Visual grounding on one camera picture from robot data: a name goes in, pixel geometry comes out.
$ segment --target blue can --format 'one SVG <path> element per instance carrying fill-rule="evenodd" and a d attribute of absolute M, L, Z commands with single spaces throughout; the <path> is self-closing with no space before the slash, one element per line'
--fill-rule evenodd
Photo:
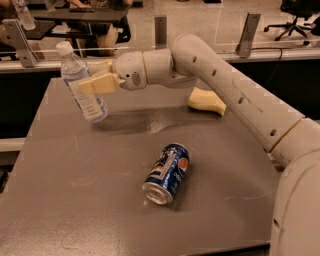
<path fill-rule="evenodd" d="M 184 146 L 166 146 L 142 186 L 146 196 L 156 204 L 171 203 L 188 165 L 189 152 Z"/>

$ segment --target glass partition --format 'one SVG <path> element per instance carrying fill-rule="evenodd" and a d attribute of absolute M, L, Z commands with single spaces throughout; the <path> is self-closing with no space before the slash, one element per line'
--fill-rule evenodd
<path fill-rule="evenodd" d="M 319 46 L 318 37 L 308 30 L 308 39 L 294 31 L 291 36 L 286 35 L 279 41 L 275 39 L 284 31 L 283 28 L 270 28 L 266 31 L 265 27 L 270 24 L 293 22 L 294 16 L 282 12 L 278 0 L 225 0 L 212 4 L 206 4 L 202 0 L 70 2 L 73 4 L 64 0 L 43 0 L 42 8 L 29 5 L 36 28 L 23 29 L 23 33 L 39 61 L 59 60 L 55 46 L 64 40 L 69 40 L 78 54 L 85 58 L 117 57 L 124 52 L 153 50 L 157 32 L 155 17 L 159 15 L 166 17 L 166 30 L 162 36 L 166 36 L 168 47 L 179 34 L 192 33 L 202 38 L 217 53 L 234 54 L 248 13 L 261 14 L 254 34 L 253 49 L 308 50 Z M 2 18 L 16 17 L 12 6 L 1 9 Z M 310 17 L 308 21 L 299 19 L 298 24 L 312 23 L 315 19 L 316 16 Z M 1 41 L 7 44 L 8 41 L 3 36 L 3 24 L 1 33 Z M 0 65 L 12 60 L 12 55 L 5 56 L 3 46 L 1 51 Z"/>

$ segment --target bottle cap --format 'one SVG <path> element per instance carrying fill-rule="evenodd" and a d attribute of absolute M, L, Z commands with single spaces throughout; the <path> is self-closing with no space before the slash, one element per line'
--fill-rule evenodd
<path fill-rule="evenodd" d="M 63 41 L 61 43 L 58 43 L 56 45 L 56 48 L 57 48 L 60 56 L 64 56 L 64 55 L 73 53 L 73 48 L 72 48 L 70 42 L 68 42 L 68 41 Z"/>

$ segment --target can lid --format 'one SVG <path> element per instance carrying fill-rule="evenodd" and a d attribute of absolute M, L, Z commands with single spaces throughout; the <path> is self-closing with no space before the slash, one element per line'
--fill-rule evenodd
<path fill-rule="evenodd" d="M 147 198 L 156 204 L 164 205 L 172 202 L 170 193 L 158 184 L 146 182 L 142 188 Z"/>

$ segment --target beige foam block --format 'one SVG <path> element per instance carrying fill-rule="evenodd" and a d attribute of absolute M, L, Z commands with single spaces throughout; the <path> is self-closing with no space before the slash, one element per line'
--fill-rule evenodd
<path fill-rule="evenodd" d="M 113 93 L 119 87 L 117 74 L 98 72 L 90 79 L 79 81 L 79 89 L 83 94 Z"/>
<path fill-rule="evenodd" d="M 224 115 L 226 104 L 213 91 L 206 91 L 195 87 L 190 95 L 188 105 L 191 108 L 213 111 L 220 115 Z"/>

